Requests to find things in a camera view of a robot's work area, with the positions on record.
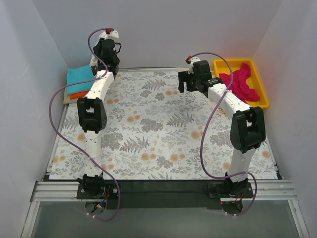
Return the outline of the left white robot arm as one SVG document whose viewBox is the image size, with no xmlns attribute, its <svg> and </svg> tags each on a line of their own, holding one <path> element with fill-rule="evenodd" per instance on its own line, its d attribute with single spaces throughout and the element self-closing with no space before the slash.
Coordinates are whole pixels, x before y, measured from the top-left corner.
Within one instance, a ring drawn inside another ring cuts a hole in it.
<svg viewBox="0 0 317 238">
<path fill-rule="evenodd" d="M 77 101 L 79 124 L 85 135 L 85 151 L 90 156 L 83 178 L 79 179 L 79 182 L 84 192 L 93 198 L 101 198 L 106 191 L 103 172 L 95 163 L 101 162 L 101 138 L 107 123 L 104 99 L 118 72 L 119 58 L 115 49 L 117 44 L 114 40 L 102 38 L 93 48 L 97 57 L 106 64 L 108 71 L 98 61 L 97 67 L 93 69 L 98 80 L 93 83 L 86 96 Z"/>
</svg>

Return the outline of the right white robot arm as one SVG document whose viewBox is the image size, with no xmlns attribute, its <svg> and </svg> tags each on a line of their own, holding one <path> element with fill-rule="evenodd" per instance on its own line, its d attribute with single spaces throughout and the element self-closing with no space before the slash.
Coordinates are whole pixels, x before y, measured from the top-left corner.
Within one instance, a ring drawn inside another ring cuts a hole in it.
<svg viewBox="0 0 317 238">
<path fill-rule="evenodd" d="M 251 159 L 265 140 L 264 112 L 260 107 L 251 107 L 241 101 L 220 78 L 212 76 L 210 65 L 198 57 L 188 57 L 187 71 L 179 72 L 179 92 L 199 91 L 207 98 L 217 101 L 231 119 L 230 141 L 233 157 L 224 177 L 219 177 L 216 190 L 222 195 L 241 195 L 248 184 Z"/>
</svg>

